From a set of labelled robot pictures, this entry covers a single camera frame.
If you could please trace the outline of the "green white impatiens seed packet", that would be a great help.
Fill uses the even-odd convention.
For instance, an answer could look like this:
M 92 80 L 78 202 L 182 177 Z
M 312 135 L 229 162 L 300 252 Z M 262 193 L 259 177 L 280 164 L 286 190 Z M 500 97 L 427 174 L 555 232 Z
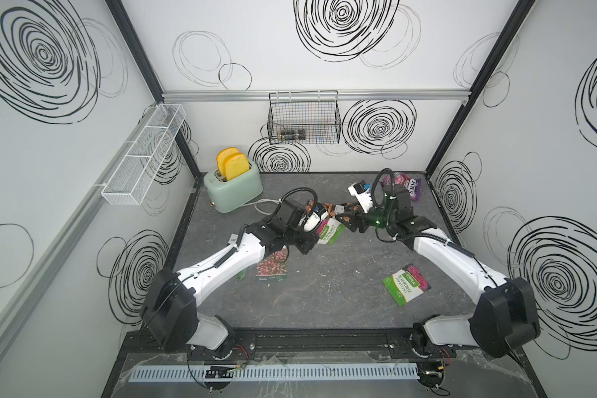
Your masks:
M 339 222 L 336 218 L 329 218 L 326 222 L 323 222 L 318 229 L 318 244 L 334 245 L 344 230 L 345 225 Z

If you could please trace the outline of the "pink flower field seed packet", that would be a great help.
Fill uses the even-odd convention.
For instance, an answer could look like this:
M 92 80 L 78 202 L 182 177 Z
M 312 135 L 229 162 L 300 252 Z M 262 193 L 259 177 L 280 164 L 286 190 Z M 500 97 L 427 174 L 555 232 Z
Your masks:
M 284 247 L 262 261 L 256 266 L 256 278 L 260 282 L 274 282 L 287 280 L 289 249 Z

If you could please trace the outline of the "green leafy seed packet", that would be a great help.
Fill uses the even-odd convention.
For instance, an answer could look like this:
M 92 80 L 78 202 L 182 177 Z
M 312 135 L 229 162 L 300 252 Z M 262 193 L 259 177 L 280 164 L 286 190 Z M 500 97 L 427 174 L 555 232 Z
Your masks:
M 235 277 L 237 278 L 237 280 L 244 280 L 246 275 L 247 275 L 247 269 L 243 269 Z

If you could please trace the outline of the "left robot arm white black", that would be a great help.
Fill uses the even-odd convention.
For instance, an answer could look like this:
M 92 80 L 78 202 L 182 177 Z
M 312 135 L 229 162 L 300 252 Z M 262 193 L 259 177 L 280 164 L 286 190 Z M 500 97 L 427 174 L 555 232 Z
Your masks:
M 243 225 L 236 239 L 214 255 L 179 271 L 159 271 L 140 310 L 144 328 L 166 353 L 195 346 L 221 358 L 229 355 L 235 345 L 233 329 L 197 308 L 225 282 L 283 248 L 308 254 L 318 242 L 321 218 L 313 207 L 285 198 L 272 214 Z

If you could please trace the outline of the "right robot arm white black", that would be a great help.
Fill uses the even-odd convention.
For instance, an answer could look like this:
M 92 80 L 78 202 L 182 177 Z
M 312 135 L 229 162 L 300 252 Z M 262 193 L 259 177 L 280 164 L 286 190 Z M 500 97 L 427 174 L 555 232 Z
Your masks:
M 424 321 L 421 328 L 427 342 L 477 347 L 501 358 L 540 337 L 537 303 L 526 280 L 484 265 L 428 218 L 415 215 L 408 192 L 387 189 L 374 200 L 371 190 L 361 184 L 348 191 L 354 200 L 337 219 L 350 231 L 385 230 L 392 242 L 401 242 L 434 263 L 475 303 L 471 314 Z

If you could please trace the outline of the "orange marigold seed packet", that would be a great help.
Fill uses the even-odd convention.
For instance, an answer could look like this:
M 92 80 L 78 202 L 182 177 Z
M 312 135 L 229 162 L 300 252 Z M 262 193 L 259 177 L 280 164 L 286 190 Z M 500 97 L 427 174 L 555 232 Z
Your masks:
M 309 201 L 306 210 L 308 212 L 313 211 L 319 219 L 322 221 L 327 218 L 336 217 L 345 211 L 344 204 L 331 204 L 326 202 L 315 202 Z

